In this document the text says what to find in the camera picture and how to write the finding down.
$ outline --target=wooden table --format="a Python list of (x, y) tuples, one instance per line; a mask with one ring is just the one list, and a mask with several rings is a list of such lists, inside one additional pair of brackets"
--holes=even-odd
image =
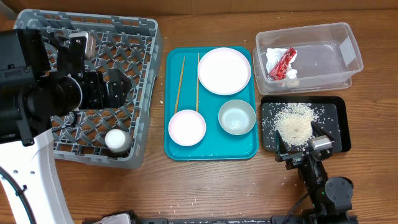
[[(358, 41), (364, 70), (347, 90), (306, 95), (336, 95), (346, 102), (352, 149), (324, 162), (330, 177), (354, 182), (353, 209), (360, 223), (398, 219), (398, 11), (281, 12), (213, 16), (156, 17), (164, 36), (160, 78), (154, 88), (149, 137), (137, 170), (56, 161), (72, 218), (100, 219), (134, 209), (141, 217), (242, 218), (286, 214), (305, 193), (296, 170), (286, 171), (262, 147), (248, 161), (175, 162), (164, 152), (167, 54), (177, 47), (240, 45), (252, 51), (260, 31), (347, 22)], [(6, 23), (12, 27), (13, 22)], [(256, 91), (256, 103), (262, 96)], [(296, 212), (309, 208), (309, 200)], [(0, 190), (0, 222), (14, 218)]]

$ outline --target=black baking tray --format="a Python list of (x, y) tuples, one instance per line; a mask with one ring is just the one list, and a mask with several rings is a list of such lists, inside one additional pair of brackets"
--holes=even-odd
[(262, 145), (268, 151), (275, 151), (275, 131), (270, 126), (263, 125), (263, 121), (269, 120), (270, 116), (277, 112), (276, 103), (311, 103), (312, 109), (323, 109), (324, 114), (320, 116), (318, 125), (324, 126), (335, 139), (333, 152), (348, 152), (351, 149), (351, 138), (349, 136), (346, 105), (344, 100), (338, 96), (265, 96), (261, 100), (261, 123)]

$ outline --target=dish rack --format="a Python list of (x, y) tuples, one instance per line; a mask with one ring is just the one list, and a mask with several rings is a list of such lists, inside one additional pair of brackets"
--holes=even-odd
[[(159, 76), (163, 38), (153, 19), (102, 16), (70, 12), (26, 9), (14, 29), (38, 29), (69, 36), (88, 32), (96, 39), (95, 58), (85, 61), (86, 70), (99, 70), (109, 81), (108, 70), (117, 68), (132, 81), (126, 104), (118, 109), (79, 111), (78, 124), (54, 136), (56, 159), (90, 165), (137, 169), (144, 160), (150, 123), (150, 100)], [(52, 71), (57, 70), (57, 50), (45, 43)], [(74, 115), (51, 118), (53, 130), (71, 123)], [(122, 129), (132, 136), (125, 154), (113, 154), (105, 145), (105, 135)]]

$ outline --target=blue tray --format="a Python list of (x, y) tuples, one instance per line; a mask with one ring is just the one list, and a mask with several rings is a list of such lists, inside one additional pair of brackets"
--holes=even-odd
[[(218, 111), (229, 100), (244, 100), (256, 110), (253, 75), (251, 75), (248, 85), (242, 91), (229, 96), (220, 96), (211, 93), (199, 83), (198, 112), (206, 121), (205, 137), (198, 144), (189, 147), (180, 146), (170, 138), (168, 126), (170, 119), (174, 115), (183, 57), (185, 56), (185, 65), (178, 111), (186, 109), (195, 110), (198, 53), (200, 53), (200, 57), (202, 58), (208, 51), (215, 48), (195, 47), (174, 49), (167, 56), (164, 149), (166, 154), (176, 161), (250, 159), (256, 154), (259, 148), (257, 122), (250, 132), (241, 136), (228, 134), (218, 122)], [(245, 48), (231, 48), (241, 52), (251, 62), (250, 53)]]

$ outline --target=chopstick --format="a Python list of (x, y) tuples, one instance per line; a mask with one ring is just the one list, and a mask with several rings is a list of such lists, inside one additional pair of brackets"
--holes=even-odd
[(181, 91), (182, 74), (184, 73), (184, 64), (185, 64), (185, 56), (184, 56), (184, 59), (182, 60), (180, 83), (178, 84), (177, 102), (175, 102), (174, 114), (177, 113), (178, 101), (180, 100), (180, 91)]
[[(199, 67), (199, 61), (200, 61), (200, 53), (198, 53), (198, 67)], [(197, 112), (199, 109), (199, 72), (197, 75)]]

